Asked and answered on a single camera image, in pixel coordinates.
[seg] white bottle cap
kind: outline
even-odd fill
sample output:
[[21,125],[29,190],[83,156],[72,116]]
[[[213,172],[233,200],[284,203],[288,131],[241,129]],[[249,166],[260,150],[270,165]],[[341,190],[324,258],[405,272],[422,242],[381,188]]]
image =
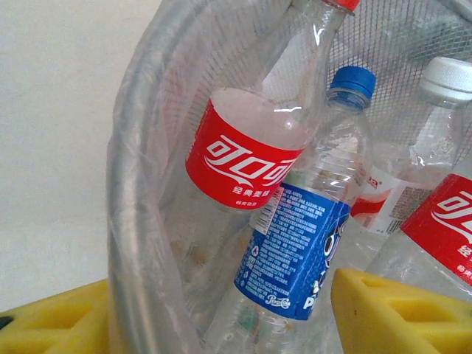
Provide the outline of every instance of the white bottle cap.
[[420,81],[423,90],[457,101],[472,100],[472,63],[436,57]]

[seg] blue bottle cap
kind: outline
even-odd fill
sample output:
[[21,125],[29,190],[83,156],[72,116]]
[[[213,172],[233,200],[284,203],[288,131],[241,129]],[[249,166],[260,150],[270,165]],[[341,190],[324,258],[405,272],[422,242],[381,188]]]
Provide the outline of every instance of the blue bottle cap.
[[375,75],[359,66],[345,66],[340,68],[331,82],[331,88],[343,88],[361,92],[369,100],[375,89]]

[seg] barcode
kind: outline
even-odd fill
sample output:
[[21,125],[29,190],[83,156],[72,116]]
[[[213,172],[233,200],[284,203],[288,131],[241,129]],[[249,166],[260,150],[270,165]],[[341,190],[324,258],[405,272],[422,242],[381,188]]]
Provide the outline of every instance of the barcode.
[[393,232],[397,231],[397,229],[400,227],[402,223],[403,223],[403,220],[392,220],[389,224],[389,227],[386,228],[386,233],[390,235]]
[[272,219],[274,218],[277,207],[279,206],[280,199],[283,194],[283,188],[279,187],[272,195],[272,198],[263,207],[260,212],[259,218],[256,223],[256,230],[263,235],[267,235],[268,228],[271,225]]

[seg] bottle cap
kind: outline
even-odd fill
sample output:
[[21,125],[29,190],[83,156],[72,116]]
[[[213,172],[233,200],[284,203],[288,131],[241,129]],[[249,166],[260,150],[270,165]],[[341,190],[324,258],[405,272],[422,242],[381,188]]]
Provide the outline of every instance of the bottle cap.
[[357,5],[359,5],[360,0],[331,0],[339,6],[345,7],[349,11],[354,11]]
[[375,75],[371,71],[359,66],[345,66],[334,74],[331,88],[358,91],[370,100],[374,94],[375,81]]
[[435,57],[426,67],[420,87],[458,101],[472,100],[472,63]]

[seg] trash bin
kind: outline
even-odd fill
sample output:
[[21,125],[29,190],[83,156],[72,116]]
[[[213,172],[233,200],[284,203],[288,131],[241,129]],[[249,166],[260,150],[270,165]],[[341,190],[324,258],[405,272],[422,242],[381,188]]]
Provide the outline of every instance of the trash bin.
[[[198,354],[162,223],[184,152],[222,63],[275,24],[291,1],[164,0],[134,53],[114,108],[108,146],[108,261],[113,353]],[[331,51],[373,71],[367,112],[376,125],[416,89],[435,56],[472,60],[468,0],[361,0]],[[471,149],[472,110],[465,122]]]

